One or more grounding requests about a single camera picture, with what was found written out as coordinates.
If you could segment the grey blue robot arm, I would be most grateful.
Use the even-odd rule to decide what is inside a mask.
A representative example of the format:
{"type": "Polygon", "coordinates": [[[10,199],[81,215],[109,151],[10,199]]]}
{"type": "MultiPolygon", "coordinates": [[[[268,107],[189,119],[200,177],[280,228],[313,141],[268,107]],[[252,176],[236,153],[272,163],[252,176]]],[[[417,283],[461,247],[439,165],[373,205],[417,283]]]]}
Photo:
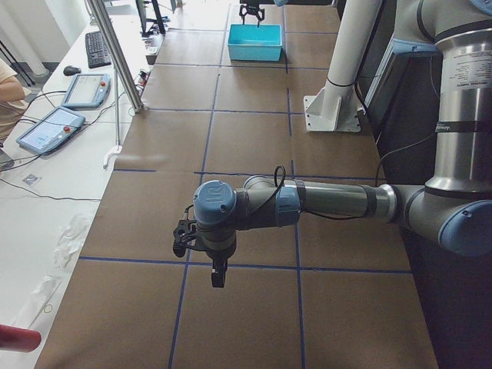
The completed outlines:
{"type": "Polygon", "coordinates": [[[286,5],[288,1],[285,0],[244,0],[240,1],[239,16],[241,17],[242,24],[245,24],[245,19],[248,15],[254,16],[257,19],[257,26],[265,19],[265,10],[262,5],[275,5],[282,7],[286,5]]]}
{"type": "Polygon", "coordinates": [[[225,283],[236,234],[282,227],[307,212],[332,220],[397,222],[455,254],[491,250],[491,3],[399,1],[394,48],[443,56],[434,175],[424,185],[325,184],[253,176],[242,188],[208,181],[194,193],[193,218],[179,221],[174,253],[204,252],[211,283],[225,283]]]}

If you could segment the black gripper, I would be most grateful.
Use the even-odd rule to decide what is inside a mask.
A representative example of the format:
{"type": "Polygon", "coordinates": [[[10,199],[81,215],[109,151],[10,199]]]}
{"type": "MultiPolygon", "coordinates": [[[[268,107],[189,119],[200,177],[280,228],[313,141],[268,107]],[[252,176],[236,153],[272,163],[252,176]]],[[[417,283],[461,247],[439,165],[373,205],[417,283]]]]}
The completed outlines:
{"type": "Polygon", "coordinates": [[[260,27],[260,24],[264,21],[264,9],[260,4],[260,0],[240,0],[239,16],[243,25],[245,24],[246,15],[256,15],[257,26],[260,27]]]}
{"type": "Polygon", "coordinates": [[[223,288],[228,259],[235,253],[237,237],[235,230],[213,230],[201,233],[201,242],[206,254],[213,261],[211,283],[213,288],[223,288]]]}

